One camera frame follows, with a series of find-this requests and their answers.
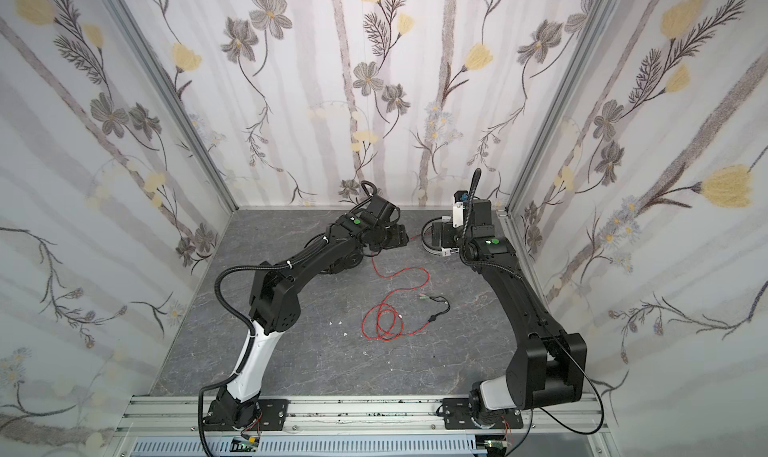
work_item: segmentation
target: red cable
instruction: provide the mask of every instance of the red cable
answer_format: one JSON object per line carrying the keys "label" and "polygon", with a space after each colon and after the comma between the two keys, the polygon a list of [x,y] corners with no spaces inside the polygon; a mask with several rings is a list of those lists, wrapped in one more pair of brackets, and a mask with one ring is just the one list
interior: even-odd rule
{"label": "red cable", "polygon": [[[411,237],[408,240],[412,241],[413,239],[415,239],[417,237],[420,237],[420,236],[421,236],[421,234],[415,235],[415,236]],[[406,270],[418,269],[418,270],[423,270],[424,273],[427,274],[427,280],[422,285],[420,285],[418,287],[394,289],[392,292],[388,293],[386,295],[386,297],[384,297],[384,300],[382,300],[381,303],[371,307],[371,309],[366,313],[366,316],[362,318],[362,323],[360,324],[360,330],[362,331],[362,335],[365,336],[367,339],[370,339],[370,340],[394,340],[394,339],[397,339],[398,337],[412,336],[415,333],[421,332],[424,329],[424,327],[427,327],[429,322],[425,323],[423,326],[421,326],[417,330],[414,330],[411,333],[402,333],[402,331],[405,329],[405,324],[402,322],[402,318],[400,317],[400,314],[398,314],[397,310],[395,310],[394,307],[392,307],[391,305],[386,303],[386,300],[389,299],[389,296],[391,296],[395,292],[399,292],[400,290],[416,290],[416,289],[420,289],[421,287],[426,286],[427,282],[429,282],[429,272],[427,272],[427,270],[425,268],[423,268],[423,267],[416,267],[415,266],[415,267],[406,267],[405,269],[398,270],[397,272],[395,272],[394,274],[389,275],[389,276],[383,276],[383,275],[381,275],[379,273],[379,270],[376,269],[376,262],[373,261],[373,257],[371,257],[371,263],[373,264],[374,272],[376,272],[376,275],[378,275],[381,279],[391,279],[391,278],[395,277],[397,274],[399,274],[401,272],[405,272]],[[370,337],[368,334],[366,334],[366,329],[365,329],[365,327],[366,327],[366,319],[368,318],[370,313],[373,312],[375,309],[379,309],[376,312],[376,337]],[[389,326],[389,329],[384,330],[384,328],[381,327],[381,318],[382,318],[382,316],[384,316],[387,313],[390,313],[392,315],[392,325]],[[398,321],[400,323],[400,330],[397,333],[391,332],[392,328],[395,327],[395,325],[398,323]]]}

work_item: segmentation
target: gray marble surface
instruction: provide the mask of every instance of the gray marble surface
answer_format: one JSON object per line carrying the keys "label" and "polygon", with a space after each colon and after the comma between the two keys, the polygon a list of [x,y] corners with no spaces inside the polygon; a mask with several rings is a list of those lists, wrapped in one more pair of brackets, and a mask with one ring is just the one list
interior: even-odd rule
{"label": "gray marble surface", "polygon": [[[443,211],[404,211],[401,223],[417,235]],[[202,385],[227,377],[246,336],[245,326],[228,314],[213,294],[216,275],[245,263],[275,262],[302,248],[340,211],[238,211],[211,262],[200,292],[187,312],[151,395],[197,395]],[[500,226],[497,234],[502,235]],[[396,395],[467,393],[472,384],[502,375],[514,352],[514,334],[501,304],[479,275],[456,256],[435,257],[418,240],[376,257],[382,275],[420,266],[430,273],[419,290],[393,294],[406,332],[421,327],[444,304],[418,299],[418,292],[443,295],[451,310],[420,333],[392,342],[362,337],[368,310],[393,289],[415,287],[425,275],[408,270],[380,279],[371,259],[342,273],[317,276],[299,294],[302,314],[283,337],[264,375],[264,395]],[[253,274],[231,274],[225,298],[248,309]],[[375,312],[366,332],[374,334]]]}

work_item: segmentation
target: wallpaper wall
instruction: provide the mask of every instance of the wallpaper wall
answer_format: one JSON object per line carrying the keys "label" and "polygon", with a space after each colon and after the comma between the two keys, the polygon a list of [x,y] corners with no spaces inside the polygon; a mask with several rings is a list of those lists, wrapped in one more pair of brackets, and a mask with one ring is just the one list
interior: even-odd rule
{"label": "wallpaper wall", "polygon": [[622,0],[515,226],[622,455],[768,448],[768,0]]}
{"label": "wallpaper wall", "polygon": [[125,0],[240,205],[499,206],[594,0]]}
{"label": "wallpaper wall", "polygon": [[101,455],[229,214],[100,0],[0,34],[0,454]]}

